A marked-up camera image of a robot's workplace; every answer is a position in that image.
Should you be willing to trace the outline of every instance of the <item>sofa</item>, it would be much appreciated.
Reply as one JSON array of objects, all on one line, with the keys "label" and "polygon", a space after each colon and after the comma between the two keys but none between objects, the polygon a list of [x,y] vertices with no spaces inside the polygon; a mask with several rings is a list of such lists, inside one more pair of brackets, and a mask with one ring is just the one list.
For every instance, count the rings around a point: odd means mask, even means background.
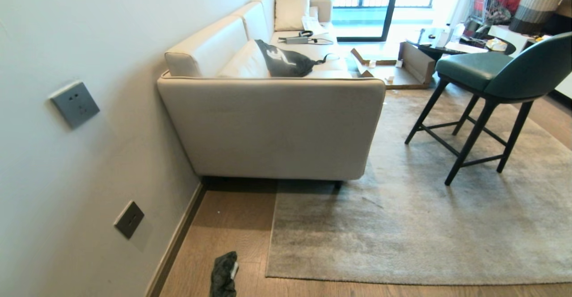
[{"label": "sofa", "polygon": [[[252,0],[165,53],[168,71],[157,83],[184,150],[201,176],[359,179],[385,85],[348,73],[330,0],[310,4],[330,29],[319,37],[331,45],[278,42],[298,32],[274,31],[274,4]],[[253,39],[314,60],[337,57],[306,77],[270,77]]]}]

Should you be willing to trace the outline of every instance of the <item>black table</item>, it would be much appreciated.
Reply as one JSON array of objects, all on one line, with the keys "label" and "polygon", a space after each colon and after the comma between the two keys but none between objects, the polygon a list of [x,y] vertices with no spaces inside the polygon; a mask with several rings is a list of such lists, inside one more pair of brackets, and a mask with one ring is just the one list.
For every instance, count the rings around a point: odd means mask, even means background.
[{"label": "black table", "polygon": [[[464,54],[463,51],[453,50],[453,49],[449,49],[449,48],[445,48],[445,47],[437,47],[437,41],[439,40],[439,31],[440,30],[436,29],[436,28],[423,28],[423,29],[421,29],[421,31],[414,32],[411,35],[409,35],[409,37],[406,38],[406,41],[408,43],[410,43],[411,45],[416,46],[419,50],[421,50],[427,56],[429,56],[435,60],[441,59],[441,57],[444,54],[447,54],[447,55]],[[516,47],[512,43],[510,43],[504,39],[500,39],[500,38],[497,38],[497,39],[502,40],[502,41],[507,43],[506,50],[504,51],[505,55],[510,55],[517,50]]]}]

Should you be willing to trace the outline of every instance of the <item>sofa armrest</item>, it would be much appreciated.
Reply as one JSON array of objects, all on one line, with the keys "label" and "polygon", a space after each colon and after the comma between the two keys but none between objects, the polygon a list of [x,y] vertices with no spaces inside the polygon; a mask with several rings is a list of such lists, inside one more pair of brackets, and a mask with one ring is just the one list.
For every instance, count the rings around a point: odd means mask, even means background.
[{"label": "sofa armrest", "polygon": [[161,77],[159,92],[199,175],[351,180],[382,110],[379,79]]},{"label": "sofa armrest", "polygon": [[318,21],[332,21],[332,1],[331,0],[310,0],[311,7],[318,7]]}]

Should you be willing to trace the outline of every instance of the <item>bar stool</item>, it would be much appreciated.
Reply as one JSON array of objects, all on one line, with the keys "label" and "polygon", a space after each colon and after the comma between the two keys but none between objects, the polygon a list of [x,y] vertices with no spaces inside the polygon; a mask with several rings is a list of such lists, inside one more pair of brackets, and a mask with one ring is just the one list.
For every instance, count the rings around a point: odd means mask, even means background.
[{"label": "bar stool", "polygon": [[[536,43],[514,59],[500,53],[452,55],[440,59],[435,70],[440,78],[437,89],[421,112],[405,144],[409,144],[416,132],[424,130],[457,156],[457,160],[445,180],[445,185],[451,184],[462,167],[488,161],[500,160],[496,171],[501,173],[514,144],[517,142],[518,135],[534,100],[554,90],[572,71],[572,32],[559,34]],[[449,83],[473,94],[467,108],[457,122],[425,126],[423,121]],[[485,99],[484,109],[479,118],[474,120],[469,114],[479,98]],[[516,103],[522,103],[521,110],[509,140],[505,141],[486,128],[485,125],[499,104]],[[467,120],[475,126],[460,152],[432,131],[435,128],[455,125],[453,135],[456,135]],[[468,153],[482,131],[504,145],[505,151],[501,155],[466,162]]]}]

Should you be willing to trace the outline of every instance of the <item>glass door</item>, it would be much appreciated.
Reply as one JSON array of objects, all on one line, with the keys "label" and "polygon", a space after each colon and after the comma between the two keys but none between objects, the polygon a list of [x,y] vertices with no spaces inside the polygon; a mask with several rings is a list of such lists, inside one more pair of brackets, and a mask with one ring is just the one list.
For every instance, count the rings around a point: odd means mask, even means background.
[{"label": "glass door", "polygon": [[395,20],[398,32],[430,25],[433,0],[333,0],[338,41],[386,41]]}]

